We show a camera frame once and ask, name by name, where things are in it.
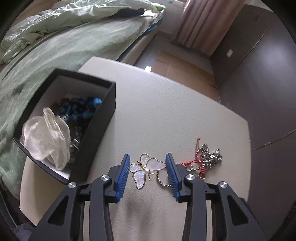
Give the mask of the green bed sheet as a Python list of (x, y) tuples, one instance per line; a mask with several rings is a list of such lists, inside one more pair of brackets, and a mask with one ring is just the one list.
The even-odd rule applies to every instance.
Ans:
[(13, 141), (20, 117), (56, 68), (78, 71), (91, 57), (117, 60), (160, 16), (110, 17), (48, 34), (27, 46), (1, 71), (1, 180), (20, 198), (25, 155)]

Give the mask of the black jewelry box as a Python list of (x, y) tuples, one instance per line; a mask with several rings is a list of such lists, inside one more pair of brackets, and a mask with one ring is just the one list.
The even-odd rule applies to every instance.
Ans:
[[(31, 117), (42, 115), (43, 108), (59, 102), (63, 97), (96, 97), (102, 104), (91, 119), (79, 147), (70, 173), (58, 172), (47, 161), (34, 159), (23, 145), (22, 128)], [(104, 133), (115, 112), (116, 83), (84, 73), (54, 69), (30, 99), (15, 128), (13, 141), (37, 166), (66, 185), (71, 181), (87, 180), (91, 165)]]

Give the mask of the white butterfly brooch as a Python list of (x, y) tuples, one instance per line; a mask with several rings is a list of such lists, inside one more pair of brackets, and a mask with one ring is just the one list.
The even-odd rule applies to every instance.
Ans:
[(165, 168), (165, 162), (161, 162), (157, 158), (150, 157), (147, 153), (143, 153), (137, 163), (130, 165), (129, 171), (132, 173), (136, 189), (141, 190), (145, 185), (146, 178), (150, 180), (151, 175), (156, 175), (158, 171)]

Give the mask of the pale green duvet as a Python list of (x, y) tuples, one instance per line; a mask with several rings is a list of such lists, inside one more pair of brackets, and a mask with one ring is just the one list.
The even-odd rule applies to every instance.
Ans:
[(166, 7), (151, 1), (60, 1), (51, 9), (11, 27), (1, 41), (1, 64), (10, 63), (23, 49), (46, 34), (113, 16), (122, 9), (162, 14)]

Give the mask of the black garment on bed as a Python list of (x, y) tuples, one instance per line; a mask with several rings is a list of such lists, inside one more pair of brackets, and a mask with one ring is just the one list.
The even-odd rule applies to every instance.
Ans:
[(109, 16), (109, 18), (135, 18), (137, 16), (143, 15), (145, 12), (144, 9), (121, 9), (117, 13), (115, 13), (112, 16)]

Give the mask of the clear plastic bag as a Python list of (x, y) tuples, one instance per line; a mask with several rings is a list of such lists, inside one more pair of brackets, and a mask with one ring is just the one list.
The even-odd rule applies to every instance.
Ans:
[(22, 128), (23, 145), (38, 161), (49, 160), (56, 170), (63, 170), (70, 160), (70, 129), (67, 123), (43, 108), (42, 116), (29, 118)]

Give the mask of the white wall switch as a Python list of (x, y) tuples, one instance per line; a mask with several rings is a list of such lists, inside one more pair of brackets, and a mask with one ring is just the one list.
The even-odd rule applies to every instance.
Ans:
[(230, 58), (232, 54), (233, 54), (233, 51), (230, 49), (230, 50), (227, 52), (226, 55), (227, 55), (228, 58)]

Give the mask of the pink curtain right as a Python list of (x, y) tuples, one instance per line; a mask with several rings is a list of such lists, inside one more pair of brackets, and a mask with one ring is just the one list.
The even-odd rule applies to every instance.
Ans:
[(173, 40), (210, 57), (244, 4), (238, 0), (187, 1)]

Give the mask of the brown cardboard floor sheet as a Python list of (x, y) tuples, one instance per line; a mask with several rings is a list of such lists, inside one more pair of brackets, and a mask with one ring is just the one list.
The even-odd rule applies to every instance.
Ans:
[(151, 72), (185, 85), (215, 101), (219, 99), (212, 74), (168, 52), (160, 52)]

